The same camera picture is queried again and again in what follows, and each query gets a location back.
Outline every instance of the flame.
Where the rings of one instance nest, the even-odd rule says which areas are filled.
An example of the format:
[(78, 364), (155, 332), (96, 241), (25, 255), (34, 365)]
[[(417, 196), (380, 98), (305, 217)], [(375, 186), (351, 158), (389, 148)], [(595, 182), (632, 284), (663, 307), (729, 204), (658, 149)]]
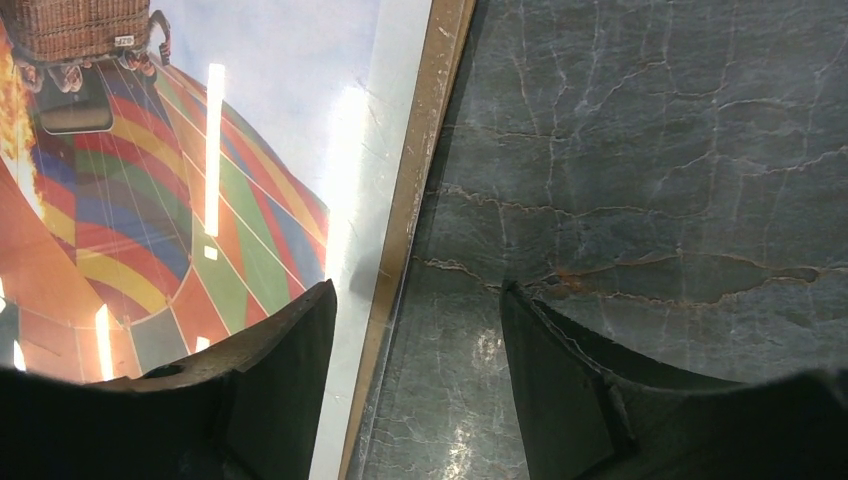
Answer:
[(27, 112), (29, 94), (12, 60), (12, 48), (0, 27), (0, 157), (27, 203), (44, 219), (44, 203), (35, 187), (35, 130)]

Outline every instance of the basket label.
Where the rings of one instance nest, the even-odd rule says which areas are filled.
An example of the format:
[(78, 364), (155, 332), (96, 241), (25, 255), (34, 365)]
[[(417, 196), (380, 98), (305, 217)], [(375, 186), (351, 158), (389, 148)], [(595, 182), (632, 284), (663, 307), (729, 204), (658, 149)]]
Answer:
[(121, 35), (115, 37), (116, 47), (132, 47), (135, 45), (135, 35)]

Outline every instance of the slate floor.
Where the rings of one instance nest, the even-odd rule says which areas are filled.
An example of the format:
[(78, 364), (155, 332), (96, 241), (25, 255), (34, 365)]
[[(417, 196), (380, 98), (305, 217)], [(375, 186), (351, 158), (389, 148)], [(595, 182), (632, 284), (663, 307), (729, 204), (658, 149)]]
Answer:
[(504, 278), (700, 373), (848, 364), (846, 43), (846, 4), (480, 0), (364, 478), (527, 478)]

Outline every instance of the gray marble surface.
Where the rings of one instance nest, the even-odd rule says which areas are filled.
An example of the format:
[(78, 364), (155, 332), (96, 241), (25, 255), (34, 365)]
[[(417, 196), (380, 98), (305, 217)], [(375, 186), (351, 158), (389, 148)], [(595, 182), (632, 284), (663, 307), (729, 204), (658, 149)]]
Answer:
[(848, 364), (848, 4), (481, 0), (365, 478), (526, 478), (497, 286), (757, 381)]

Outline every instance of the blue sky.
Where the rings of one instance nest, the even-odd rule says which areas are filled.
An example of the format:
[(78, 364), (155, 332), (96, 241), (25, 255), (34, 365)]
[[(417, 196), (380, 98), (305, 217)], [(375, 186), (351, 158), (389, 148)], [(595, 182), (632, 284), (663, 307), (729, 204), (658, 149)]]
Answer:
[(172, 63), (202, 83), (209, 63), (224, 64), (225, 100), (321, 195), (330, 110), (344, 87), (367, 81), (379, 6), (153, 0), (151, 9), (171, 24)]

